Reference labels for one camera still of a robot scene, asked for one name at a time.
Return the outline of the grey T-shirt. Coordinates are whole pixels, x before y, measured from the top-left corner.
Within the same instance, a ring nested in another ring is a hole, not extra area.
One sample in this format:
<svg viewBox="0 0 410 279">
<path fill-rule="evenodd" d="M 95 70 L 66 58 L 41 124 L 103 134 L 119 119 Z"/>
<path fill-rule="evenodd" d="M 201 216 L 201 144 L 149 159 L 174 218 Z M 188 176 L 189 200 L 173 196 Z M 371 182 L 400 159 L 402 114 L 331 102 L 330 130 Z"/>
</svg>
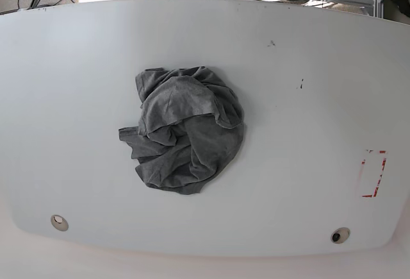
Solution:
<svg viewBox="0 0 410 279">
<path fill-rule="evenodd" d="M 147 69 L 135 83 L 141 116 L 119 139 L 138 161 L 137 175 L 152 189 L 198 194 L 240 150 L 238 97 L 207 67 Z"/>
</svg>

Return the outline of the red tape rectangle marking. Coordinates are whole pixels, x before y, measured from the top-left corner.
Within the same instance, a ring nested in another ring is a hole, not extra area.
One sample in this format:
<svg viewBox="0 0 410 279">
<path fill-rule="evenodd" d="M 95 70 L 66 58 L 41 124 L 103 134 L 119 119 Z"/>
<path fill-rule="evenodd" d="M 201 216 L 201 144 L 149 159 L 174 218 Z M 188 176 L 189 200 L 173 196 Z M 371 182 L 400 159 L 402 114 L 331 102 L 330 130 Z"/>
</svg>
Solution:
<svg viewBox="0 0 410 279">
<path fill-rule="evenodd" d="M 358 193 L 362 198 L 376 197 L 386 167 L 387 154 L 385 150 L 365 150 L 358 179 Z"/>
</svg>

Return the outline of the right round table grommet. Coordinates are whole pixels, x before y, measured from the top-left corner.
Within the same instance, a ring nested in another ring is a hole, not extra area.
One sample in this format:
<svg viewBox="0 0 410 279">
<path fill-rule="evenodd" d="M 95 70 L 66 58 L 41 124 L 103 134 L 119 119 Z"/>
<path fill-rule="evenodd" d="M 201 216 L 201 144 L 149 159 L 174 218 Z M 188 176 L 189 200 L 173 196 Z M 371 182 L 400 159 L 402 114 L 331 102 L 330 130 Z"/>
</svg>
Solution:
<svg viewBox="0 0 410 279">
<path fill-rule="evenodd" d="M 341 227 L 336 229 L 331 234 L 331 241 L 334 244 L 342 244 L 350 237 L 350 229 L 346 227 Z"/>
</svg>

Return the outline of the round table grommet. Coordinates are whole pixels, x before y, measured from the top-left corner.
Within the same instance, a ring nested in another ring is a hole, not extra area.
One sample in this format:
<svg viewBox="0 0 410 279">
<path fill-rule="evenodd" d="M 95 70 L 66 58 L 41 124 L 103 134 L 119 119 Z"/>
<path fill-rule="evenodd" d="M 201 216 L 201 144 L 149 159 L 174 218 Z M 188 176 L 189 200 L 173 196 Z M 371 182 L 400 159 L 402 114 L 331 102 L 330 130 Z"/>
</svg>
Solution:
<svg viewBox="0 0 410 279">
<path fill-rule="evenodd" d="M 51 224 L 55 229 L 61 232 L 66 232 L 69 229 L 69 224 L 66 219 L 59 215 L 51 216 Z"/>
<path fill-rule="evenodd" d="M 350 229 L 346 227 L 341 227 L 336 229 L 331 234 L 331 241 L 334 244 L 342 244 L 350 237 Z"/>
</svg>

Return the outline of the left round table grommet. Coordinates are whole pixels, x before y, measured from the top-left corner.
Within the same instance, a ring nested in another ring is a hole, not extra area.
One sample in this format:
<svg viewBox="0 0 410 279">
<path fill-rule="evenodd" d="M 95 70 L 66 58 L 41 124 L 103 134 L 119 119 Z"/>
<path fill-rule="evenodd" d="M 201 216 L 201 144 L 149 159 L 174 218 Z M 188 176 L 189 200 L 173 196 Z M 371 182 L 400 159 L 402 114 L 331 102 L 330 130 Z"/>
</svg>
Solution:
<svg viewBox="0 0 410 279">
<path fill-rule="evenodd" d="M 51 216 L 51 224 L 55 229 L 61 232 L 66 232 L 69 229 L 69 224 L 66 219 L 59 215 Z"/>
</svg>

